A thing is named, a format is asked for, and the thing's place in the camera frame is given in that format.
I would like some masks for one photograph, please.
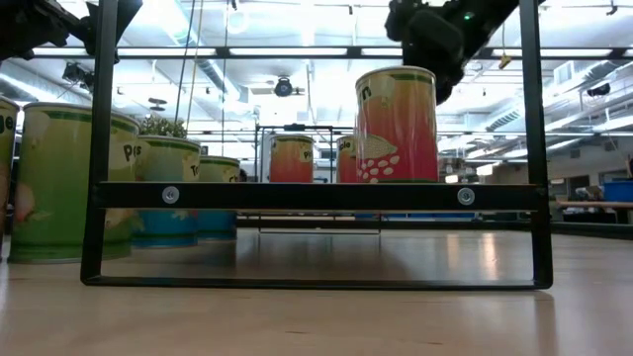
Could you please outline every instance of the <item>stand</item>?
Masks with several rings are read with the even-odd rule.
[[[543,131],[538,1],[520,0],[528,185],[113,183],[108,179],[117,1],[99,1],[89,198],[81,281],[91,286],[359,290],[533,290],[553,283]],[[108,277],[101,273],[105,209],[253,212],[531,212],[533,278],[525,281],[324,281]]]

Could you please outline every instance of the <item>red can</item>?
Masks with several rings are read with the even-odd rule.
[[[336,141],[338,154],[336,155],[336,182],[358,183],[356,173],[356,139],[347,135]]]
[[[398,66],[356,82],[360,182],[437,182],[435,76]]]
[[[270,181],[312,183],[315,142],[303,135],[280,134],[270,139]]]

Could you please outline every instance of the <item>ceiling duct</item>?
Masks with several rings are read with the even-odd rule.
[[[2,62],[0,93],[15,101],[57,101],[77,105],[91,105],[92,102],[88,97],[74,93],[15,64],[13,59]]]
[[[165,21],[169,21],[169,26],[164,26],[163,30],[169,35],[169,37],[174,40],[178,45],[188,46],[189,48],[196,46],[204,46],[204,43],[197,38],[194,29],[192,29],[189,34],[189,28],[191,24],[189,23],[189,19],[184,13],[184,9],[182,4],[178,0],[169,0],[164,2],[159,2],[156,6],[176,6],[178,9],[174,9],[174,12],[170,11],[165,12],[165,9],[162,9],[162,13],[171,13],[172,16],[181,17],[177,21],[174,19],[165,19]],[[187,44],[187,35],[189,34],[189,43]],[[225,94],[229,100],[240,101],[242,103],[248,102],[248,89],[246,87],[240,87],[232,83],[228,78],[225,77],[225,74],[222,72],[220,67],[210,59],[195,59],[194,62],[198,65],[198,68],[204,72],[209,79],[220,89],[221,91],[225,90]]]
[[[587,66],[585,63],[579,64],[577,61],[570,60],[554,70],[555,83],[547,88],[547,91],[561,94],[572,90],[581,91],[588,89],[628,62],[627,60],[603,60],[594,65]],[[546,105],[552,106],[557,103],[558,101],[553,101]],[[509,106],[505,106],[503,109],[494,112],[491,117],[486,120],[486,131],[496,131],[517,119],[524,118],[524,114],[525,108],[523,107],[523,101],[517,100]]]

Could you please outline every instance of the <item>can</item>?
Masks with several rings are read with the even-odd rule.
[[[437,182],[435,76],[396,66],[356,82],[357,174],[363,183]]]
[[[220,156],[200,157],[200,181],[236,183],[239,180],[239,161]],[[235,239],[237,214],[235,212],[198,211],[199,239]]]
[[[0,96],[0,237],[4,235],[4,222],[7,218],[18,112],[20,112],[18,104]],[[2,238],[0,238],[0,256],[2,256]]]
[[[24,107],[10,262],[62,263],[81,259],[88,201],[92,109],[59,103]],[[109,180],[134,181],[138,123],[113,114]],[[103,258],[131,251],[133,211],[106,212]]]
[[[356,173],[356,143],[353,135],[347,135],[336,141],[336,182],[358,183]]]
[[[136,148],[136,179],[141,182],[198,182],[200,144],[157,135],[141,135]],[[141,225],[134,247],[185,247],[198,244],[195,212],[138,211]]]
[[[270,138],[271,182],[312,183],[315,142],[304,135],[279,134]]]

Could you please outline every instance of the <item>ceiling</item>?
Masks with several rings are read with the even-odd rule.
[[[82,0],[60,0],[59,3],[76,16],[87,15]],[[195,5],[192,0],[145,0],[144,3],[124,33],[119,43],[120,48],[183,46],[186,41],[182,40],[189,28],[190,18],[193,19],[192,38],[202,46],[398,45],[385,36],[383,24],[388,14],[387,0],[242,0],[237,2],[237,11],[230,7],[227,9],[225,1],[198,0]],[[546,1],[540,12],[542,46],[632,46],[633,34],[630,29],[633,25],[633,1],[615,1],[615,4],[619,6],[619,10],[612,16],[607,16],[609,0]],[[77,39],[70,39],[68,45],[82,46],[82,43]],[[511,15],[504,29],[499,29],[489,43],[489,46],[503,45],[520,46],[518,12]],[[68,62],[77,62],[87,70],[94,68],[93,60],[71,56],[67,59],[30,61],[11,59],[9,65],[3,65],[0,70],[0,74],[5,75],[0,76],[0,79],[10,77],[14,80],[11,82],[13,87],[18,85],[15,81],[28,84],[22,87],[23,92],[30,92],[39,100],[89,104],[91,97],[86,90],[70,87],[61,79]],[[549,105],[549,110],[546,110],[548,123],[576,114],[581,111],[581,107],[586,109],[588,105],[599,104],[593,98],[582,99],[578,88],[567,91],[565,95],[557,95],[559,93],[554,88],[556,85],[552,84],[555,80],[554,70],[566,62],[542,62],[546,95],[550,95],[545,98],[546,106]],[[189,122],[189,129],[195,131],[192,134],[219,131],[222,128],[252,131],[256,120],[261,125],[300,123],[353,127],[356,115],[355,80],[370,70],[399,65],[400,61],[261,58],[213,59],[208,63],[213,65],[216,74],[226,75],[226,85],[241,93],[239,98],[226,97],[223,102],[222,85],[219,86],[217,81],[201,69],[200,61],[197,65],[192,59],[124,59],[115,66],[114,108],[142,118],[149,113],[149,107],[152,106],[148,102],[149,98],[163,99],[167,104],[163,106],[165,110],[159,114],[168,118],[177,116]],[[596,61],[587,61],[585,64],[577,61],[576,67],[588,67],[591,64],[596,64]],[[520,60],[513,61],[504,70],[498,69],[497,60],[469,63],[462,83],[454,89],[452,97],[437,108],[438,130],[484,130],[491,123],[498,122],[501,114],[520,108],[523,93],[521,70]],[[628,93],[628,81],[625,80],[628,71],[621,70],[617,75],[616,79],[621,84],[618,95],[624,95]],[[290,78],[293,86],[300,88],[301,95],[277,98],[272,94],[272,88],[280,76]],[[607,77],[601,80],[614,78],[611,74],[610,79]],[[592,124],[599,124],[601,114],[594,115],[596,119]],[[519,115],[517,120],[504,123],[496,130],[520,133],[524,131],[524,123],[524,118]],[[553,132],[580,130],[575,129],[577,126],[585,128],[586,125],[581,123],[585,123],[582,118]],[[624,129],[626,127],[618,127],[619,131]],[[251,133],[240,136],[225,134],[223,138],[220,135],[192,137],[208,142],[222,139],[231,142],[225,144],[225,155],[254,155],[251,152]],[[522,142],[521,138],[506,139],[505,135],[486,139],[471,138],[469,140],[466,136],[440,134],[438,141],[440,147],[447,147],[445,154],[463,155],[467,155],[469,151],[499,145],[503,145],[504,150],[516,150],[517,147],[521,148]],[[222,146],[221,143],[210,144]]]

